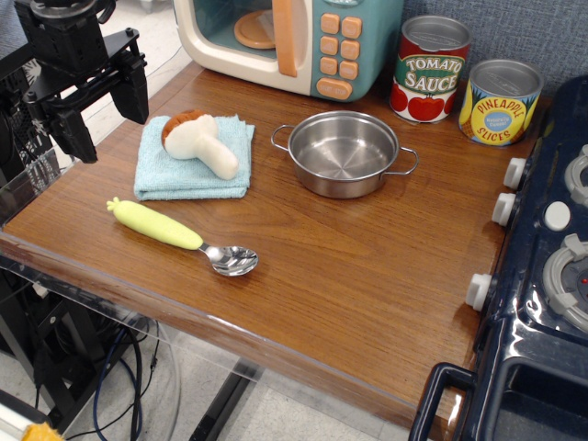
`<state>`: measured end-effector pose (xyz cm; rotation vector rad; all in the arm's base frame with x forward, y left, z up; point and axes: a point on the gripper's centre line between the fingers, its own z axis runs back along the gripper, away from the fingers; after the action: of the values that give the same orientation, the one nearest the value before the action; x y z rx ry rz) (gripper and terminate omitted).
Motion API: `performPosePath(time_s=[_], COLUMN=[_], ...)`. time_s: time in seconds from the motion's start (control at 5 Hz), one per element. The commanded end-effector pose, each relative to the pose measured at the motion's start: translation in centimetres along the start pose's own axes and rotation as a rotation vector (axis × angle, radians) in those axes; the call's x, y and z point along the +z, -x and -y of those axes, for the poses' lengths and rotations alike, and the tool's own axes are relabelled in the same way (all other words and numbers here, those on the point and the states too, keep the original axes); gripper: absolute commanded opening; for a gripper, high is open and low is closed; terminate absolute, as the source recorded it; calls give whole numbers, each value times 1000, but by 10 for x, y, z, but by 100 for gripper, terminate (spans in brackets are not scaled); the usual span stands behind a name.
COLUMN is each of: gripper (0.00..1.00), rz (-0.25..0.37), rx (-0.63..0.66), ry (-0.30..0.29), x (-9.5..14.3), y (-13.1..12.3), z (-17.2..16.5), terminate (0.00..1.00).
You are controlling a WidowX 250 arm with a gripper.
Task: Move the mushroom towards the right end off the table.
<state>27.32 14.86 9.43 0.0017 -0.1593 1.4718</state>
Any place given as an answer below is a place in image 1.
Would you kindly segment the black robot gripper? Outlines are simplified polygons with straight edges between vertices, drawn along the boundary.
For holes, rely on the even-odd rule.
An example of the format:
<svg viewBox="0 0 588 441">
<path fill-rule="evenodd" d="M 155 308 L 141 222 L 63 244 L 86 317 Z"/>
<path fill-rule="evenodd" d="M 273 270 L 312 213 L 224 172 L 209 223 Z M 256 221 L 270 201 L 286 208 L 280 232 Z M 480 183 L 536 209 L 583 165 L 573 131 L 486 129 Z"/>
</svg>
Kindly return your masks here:
<svg viewBox="0 0 588 441">
<path fill-rule="evenodd" d="M 114 1 L 16 1 L 18 20 L 41 73 L 25 99 L 35 119 L 51 119 L 51 136 L 64 153 L 97 162 L 81 111 L 102 96 L 138 124 L 149 116 L 145 56 L 139 31 L 103 35 Z"/>
</svg>

